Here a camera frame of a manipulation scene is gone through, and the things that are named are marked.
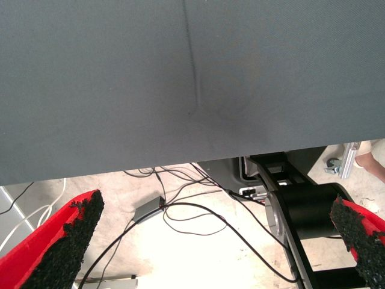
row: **black metal frame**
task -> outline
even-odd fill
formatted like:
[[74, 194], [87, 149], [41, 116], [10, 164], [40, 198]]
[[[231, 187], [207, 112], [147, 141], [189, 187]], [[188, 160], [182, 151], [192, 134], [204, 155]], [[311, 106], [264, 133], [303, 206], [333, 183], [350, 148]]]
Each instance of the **black metal frame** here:
[[[317, 185], [313, 180], [302, 175], [290, 164], [284, 153], [253, 156], [252, 159], [258, 165], [260, 178], [268, 191], [268, 197], [265, 202], [266, 215], [268, 220], [270, 219], [269, 224], [275, 224], [271, 225], [271, 230], [273, 233], [276, 233], [277, 237], [287, 244], [291, 250], [292, 256], [286, 253], [286, 258], [293, 275], [297, 276], [299, 274], [301, 276], [297, 282], [297, 287], [299, 289], [348, 289], [365, 287], [365, 280], [359, 276], [354, 267], [313, 271], [301, 244], [301, 238], [306, 237], [299, 235], [298, 225], [296, 226], [295, 221], [292, 219], [293, 213], [290, 208], [290, 203], [287, 201], [287, 196], [291, 191], [299, 190], [300, 193], [309, 191], [310, 194], [312, 191], [318, 191], [318, 194], [321, 195], [323, 189], [328, 190], [331, 196], [335, 191], [335, 197], [339, 194], [351, 200], [344, 189], [336, 184]], [[288, 185], [280, 185], [282, 181], [285, 181]], [[314, 202], [314, 206], [316, 207], [318, 205], [316, 199]], [[328, 215], [324, 220], [325, 222], [331, 223]], [[323, 232], [321, 230], [319, 237], [322, 237], [322, 234], [328, 234], [327, 232], [333, 235], [332, 229], [334, 229], [334, 226], [329, 229], [329, 231], [328, 229]]]

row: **white cable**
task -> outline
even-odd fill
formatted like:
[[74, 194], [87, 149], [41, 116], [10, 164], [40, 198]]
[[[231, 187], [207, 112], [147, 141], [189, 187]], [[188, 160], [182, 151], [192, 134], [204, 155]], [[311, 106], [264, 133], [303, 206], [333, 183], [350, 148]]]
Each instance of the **white cable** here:
[[64, 178], [63, 179], [63, 190], [61, 191], [61, 194], [48, 206], [48, 208], [44, 211], [44, 213], [42, 214], [42, 216], [40, 217], [40, 219], [38, 220], [38, 223], [37, 223], [37, 228], [40, 227], [45, 221], [48, 220], [49, 216], [51, 215], [52, 213], [52, 206], [55, 205], [57, 203], [57, 201], [62, 197], [62, 195], [64, 194], [64, 191], [66, 190], [66, 183], [67, 183], [67, 179]]
[[29, 214], [26, 216], [23, 220], [21, 220], [13, 229], [12, 231], [8, 234], [8, 236], [4, 239], [4, 241], [0, 245], [0, 252], [4, 248], [5, 244], [7, 244], [8, 240], [12, 237], [13, 233], [20, 227], [22, 224], [24, 224], [25, 220], [28, 220], [31, 216], [36, 214], [37, 212], [41, 211], [42, 209], [49, 207], [49, 205], [45, 205], [40, 207], [39, 209], [35, 210], [33, 213]]

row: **gray device box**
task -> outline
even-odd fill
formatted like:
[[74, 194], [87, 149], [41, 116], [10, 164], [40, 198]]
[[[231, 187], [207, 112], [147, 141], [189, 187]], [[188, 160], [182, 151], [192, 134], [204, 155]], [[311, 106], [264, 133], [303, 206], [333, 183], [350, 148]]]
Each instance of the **gray device box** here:
[[[164, 205], [164, 199], [162, 197], [156, 197], [155, 199], [151, 200], [150, 202], [145, 203], [144, 205], [140, 206], [135, 210], [135, 215], [133, 220], [136, 222], [138, 219], [140, 219], [145, 214], [159, 208], [161, 205]], [[162, 210], [159, 210], [158, 212], [154, 213], [150, 217], [159, 214]]]

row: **wire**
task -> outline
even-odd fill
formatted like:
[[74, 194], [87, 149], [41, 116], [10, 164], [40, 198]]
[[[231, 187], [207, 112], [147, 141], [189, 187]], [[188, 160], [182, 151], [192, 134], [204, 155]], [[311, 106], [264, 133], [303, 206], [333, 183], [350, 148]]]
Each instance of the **wire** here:
[[138, 175], [133, 175], [133, 174], [131, 174], [131, 173], [128, 173], [127, 171], [123, 171], [123, 173], [125, 173], [126, 175], [128, 175], [128, 176], [133, 176], [134, 178], [148, 178], [150, 175], [143, 175], [143, 176], [138, 176]]
[[248, 200], [249, 202], [256, 203], [256, 204], [258, 204], [258, 205], [260, 205], [260, 206], [263, 206], [263, 207], [265, 206], [264, 203], [259, 202], [258, 200], [250, 199], [250, 198], [245, 197], [245, 196], [243, 196], [243, 195], [241, 195], [241, 194], [234, 193], [234, 192], [231, 191], [231, 190], [225, 190], [225, 191], [226, 191], [230, 196], [240, 197], [240, 198], [243, 199], [243, 200]]
[[[179, 200], [184, 200], [184, 199], [188, 199], [188, 198], [191, 198], [191, 197], [197, 197], [197, 196], [200, 196], [200, 195], [203, 195], [203, 194], [212, 194], [212, 193], [218, 193], [219, 191], [222, 191], [222, 190], [215, 190], [215, 191], [206, 191], [204, 193], [198, 193], [198, 194], [193, 194], [192, 196], [187, 196], [187, 197], [180, 197], [178, 199], [176, 199], [174, 202], [177, 202]], [[194, 216], [194, 217], [191, 217], [191, 218], [187, 218], [187, 219], [174, 219], [174, 218], [171, 218], [170, 215], [168, 215], [168, 212], [167, 212], [167, 209], [164, 210], [164, 214], [167, 215], [167, 217], [172, 220], [172, 221], [189, 221], [189, 220], [193, 220], [193, 219], [196, 219], [196, 218], [199, 218], [199, 217], [202, 217], [202, 216], [206, 216], [206, 215], [211, 215], [210, 213], [204, 213], [204, 214], [201, 214], [201, 215], [197, 215], [197, 216]]]
[[[197, 217], [201, 217], [201, 216], [204, 216], [204, 215], [211, 215], [210, 213], [207, 213], [207, 214], [202, 214], [202, 215], [199, 215]], [[188, 235], [197, 235], [197, 236], [211, 236], [211, 235], [214, 235], [216, 233], [219, 233], [223, 230], [226, 229], [227, 225], [224, 225], [223, 228], [213, 232], [213, 233], [208, 233], [208, 234], [201, 234], [201, 233], [195, 233], [195, 232], [186, 232], [186, 231], [180, 231], [178, 229], [175, 229], [174, 227], [172, 227], [165, 219], [165, 214], [163, 214], [163, 221], [167, 224], [167, 226], [169, 226], [172, 230], [178, 232], [178, 233], [181, 233], [181, 234], [188, 234]]]
[[23, 220], [21, 220], [12, 230], [11, 232], [6, 236], [6, 238], [4, 239], [4, 241], [1, 243], [0, 245], [0, 252], [1, 250], [3, 250], [4, 246], [7, 244], [8, 240], [12, 237], [13, 233], [18, 229], [18, 227], [20, 227], [24, 222], [25, 220], [28, 220], [30, 217], [32, 217], [34, 214], [36, 214], [37, 212], [41, 211], [42, 209], [44, 208], [47, 208], [49, 205], [45, 205], [45, 206], [42, 206], [40, 207], [39, 209], [35, 210], [34, 212], [32, 212], [31, 214], [29, 214], [28, 216], [26, 216]]
[[325, 237], [325, 238], [328, 238], [328, 239], [338, 239], [338, 240], [342, 239], [342, 237], [340, 237], [340, 236], [328, 236], [328, 237]]
[[[133, 221], [134, 219], [131, 219], [127, 225], [125, 226], [125, 228], [123, 229], [123, 231], [127, 230], [128, 226], [131, 224], [131, 222]], [[103, 272], [102, 272], [102, 277], [100, 277], [100, 280], [99, 280], [99, 283], [96, 287], [96, 289], [99, 289], [100, 285], [102, 284], [103, 282], [103, 277], [104, 277], [104, 273], [106, 272], [106, 269], [108, 267], [108, 265], [110, 264], [110, 262], [112, 261], [112, 259], [115, 257], [115, 254], [116, 254], [116, 251], [118, 251], [118, 248], [119, 248], [119, 245], [120, 245], [120, 242], [122, 241], [122, 239], [119, 240], [118, 244], [116, 245], [115, 247], [115, 250], [114, 250], [114, 253], [112, 253], [111, 255], [111, 258], [108, 260], [106, 266], [104, 266], [104, 269], [103, 269]]]
[[67, 184], [67, 179], [64, 178], [63, 179], [63, 189], [61, 191], [61, 194], [48, 206], [48, 208], [40, 216], [40, 219], [38, 220], [38, 223], [37, 223], [37, 227], [40, 227], [42, 224], [44, 224], [48, 220], [49, 216], [51, 215], [53, 205], [55, 205], [58, 202], [58, 200], [63, 196], [64, 191], [66, 190], [66, 184]]
[[164, 202], [165, 202], [165, 204], [166, 204], [166, 203], [167, 203], [167, 201], [166, 201], [166, 190], [165, 190], [165, 188], [164, 188], [164, 184], [163, 184], [163, 182], [162, 182], [161, 177], [160, 177], [159, 174], [155, 171], [155, 169], [154, 169], [154, 172], [155, 172], [156, 178], [158, 179], [158, 181], [159, 181], [159, 182], [161, 183], [161, 185], [162, 185], [163, 195], [164, 195]]
[[[176, 199], [174, 201], [177, 202], [179, 200], [184, 200], [184, 199], [188, 199], [188, 198], [191, 198], [191, 197], [196, 197], [196, 196], [200, 196], [200, 195], [203, 195], [203, 194], [212, 194], [212, 193], [217, 193], [219, 191], [222, 191], [222, 190], [215, 190], [215, 191], [206, 191], [204, 193], [198, 193], [198, 194], [193, 194], [191, 196], [187, 196], [187, 197], [180, 197], [178, 199]], [[165, 219], [165, 216], [167, 216], [170, 220], [173, 220], [173, 221], [178, 221], [178, 222], [182, 222], [182, 221], [189, 221], [189, 220], [192, 220], [192, 219], [196, 219], [196, 218], [199, 218], [199, 217], [203, 217], [203, 216], [207, 216], [207, 215], [211, 215], [211, 213], [204, 213], [204, 214], [200, 214], [200, 215], [197, 215], [197, 216], [194, 216], [194, 217], [190, 217], [190, 218], [187, 218], [187, 219], [174, 219], [174, 218], [171, 218], [169, 215], [168, 215], [168, 212], [167, 212], [168, 208], [166, 208], [164, 210], [164, 213], [163, 213], [163, 221], [167, 224], [167, 226], [169, 226], [172, 230], [178, 232], [178, 233], [181, 233], [181, 234], [190, 234], [190, 235], [198, 235], [198, 236], [211, 236], [211, 235], [214, 235], [216, 233], [219, 233], [223, 230], [226, 229], [227, 225], [224, 225], [223, 228], [215, 231], [215, 232], [212, 232], [212, 233], [208, 233], [208, 234], [201, 234], [201, 233], [195, 233], [195, 232], [186, 232], [186, 231], [180, 231], [180, 230], [177, 230], [175, 229], [174, 227], [172, 227]]]
[[34, 184], [35, 182], [32, 182], [32, 183], [30, 183], [29, 185], [27, 185], [27, 187], [24, 189], [24, 191], [20, 194], [20, 195], [18, 195], [16, 198], [15, 198], [15, 200], [13, 200], [13, 202], [12, 202], [12, 204], [11, 204], [11, 206], [7, 209], [7, 210], [5, 210], [5, 211], [3, 211], [3, 212], [1, 212], [0, 213], [0, 215], [3, 215], [3, 214], [5, 214], [5, 213], [7, 213], [7, 212], [9, 212], [11, 209], [12, 209], [12, 207], [13, 207], [13, 205], [16, 203], [16, 201], [30, 188], [30, 186], [32, 186], [33, 184]]
[[[193, 177], [189, 176], [187, 173], [182, 172], [182, 171], [180, 171], [180, 170], [176, 170], [176, 169], [174, 169], [174, 168], [168, 169], [168, 168], [165, 168], [165, 167], [161, 167], [161, 168], [162, 168], [165, 172], [168, 172], [168, 173], [170, 173], [170, 174], [176, 176], [176, 177], [179, 178], [179, 179], [183, 179], [184, 181], [194, 181], [194, 182], [199, 182], [199, 183], [202, 184], [202, 185], [207, 185], [207, 186], [210, 186], [210, 187], [212, 187], [212, 186], [214, 185], [214, 184], [211, 183], [210, 181], [204, 182], [204, 180], [207, 179], [207, 177], [204, 177], [204, 178], [201, 179], [201, 180], [196, 180], [196, 179], [194, 179]], [[174, 173], [174, 172], [179, 172], [179, 173], [181, 173], [181, 174], [187, 176], [188, 179], [183, 178], [183, 177], [177, 175], [177, 174]]]
[[211, 214], [213, 214], [216, 218], [220, 219], [222, 222], [224, 222], [244, 243], [247, 247], [249, 247], [249, 249], [272, 271], [274, 272], [277, 276], [279, 276], [280, 278], [282, 278], [283, 280], [285, 280], [286, 282], [289, 282], [289, 283], [296, 283], [298, 281], [298, 277], [295, 278], [295, 279], [289, 279], [285, 276], [283, 276], [280, 272], [278, 272], [272, 265], [270, 265], [261, 255], [260, 253], [228, 222], [226, 221], [225, 219], [223, 219], [219, 214], [217, 214], [216, 212], [210, 210], [209, 208], [206, 208], [205, 206], [202, 206], [202, 205], [198, 205], [198, 204], [194, 204], [194, 203], [185, 203], [185, 202], [181, 202], [181, 203], [173, 203], [173, 204], [165, 204], [163, 206], [160, 206], [159, 208], [145, 214], [144, 216], [142, 216], [141, 218], [139, 218], [136, 222], [134, 222], [130, 227], [128, 227], [128, 229], [126, 229], [123, 233], [121, 233], [113, 242], [111, 242], [110, 245], [107, 246], [107, 248], [99, 255], [99, 257], [95, 260], [95, 262], [90, 266], [90, 268], [87, 270], [87, 272], [85, 273], [80, 285], [79, 285], [79, 289], [82, 289], [83, 286], [84, 286], [84, 283], [85, 281], [87, 280], [88, 276], [90, 275], [90, 273], [92, 272], [92, 270], [95, 268], [96, 264], [105, 256], [105, 254], [113, 247], [113, 245], [116, 244], [116, 242], [118, 242], [120, 239], [123, 238], [123, 236], [125, 236], [129, 231], [132, 230], [132, 228], [134, 228], [137, 224], [139, 224], [141, 221], [143, 221], [144, 219], [148, 218], [149, 216], [151, 216], [152, 214], [158, 212], [159, 210], [163, 209], [163, 208], [168, 208], [168, 207], [173, 207], [173, 206], [191, 206], [191, 207], [196, 207], [196, 208], [201, 208]]
[[206, 177], [208, 178], [208, 180], [211, 180], [211, 182], [213, 184], [215, 184], [216, 186], [218, 186], [219, 188], [223, 189], [224, 190], [224, 187], [222, 187], [215, 179], [211, 178], [204, 170], [201, 170], [200, 168], [198, 168], [195, 164], [193, 163], [190, 163], [190, 165], [192, 165], [192, 167], [200, 174], [202, 175], [203, 177]]
[[248, 206], [246, 206], [244, 203], [242, 203], [240, 200], [238, 200], [236, 198], [236, 196], [233, 196], [231, 195], [232, 199], [236, 200], [238, 203], [240, 203], [252, 216], [253, 218], [255, 219], [255, 221], [259, 224], [259, 226], [265, 230], [265, 232], [267, 234], [269, 234], [273, 239], [275, 239], [276, 242], [279, 243], [279, 245], [281, 245], [283, 248], [285, 248], [287, 251], [290, 251], [289, 248], [287, 247], [287, 245], [283, 244], [276, 236], [274, 236], [269, 230], [267, 230], [267, 228], [265, 228], [265, 226], [260, 222], [260, 220], [258, 220], [258, 218], [255, 216], [255, 214], [253, 214], [253, 212], [251, 212], [251, 210], [248, 208]]

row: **person's leg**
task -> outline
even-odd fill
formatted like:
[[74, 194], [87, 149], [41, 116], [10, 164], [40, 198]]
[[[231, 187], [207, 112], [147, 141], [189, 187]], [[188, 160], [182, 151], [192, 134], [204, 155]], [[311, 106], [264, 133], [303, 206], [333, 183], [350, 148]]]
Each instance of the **person's leg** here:
[[383, 167], [372, 155], [371, 152], [356, 157], [358, 165], [362, 166], [367, 172], [385, 182], [385, 167]]

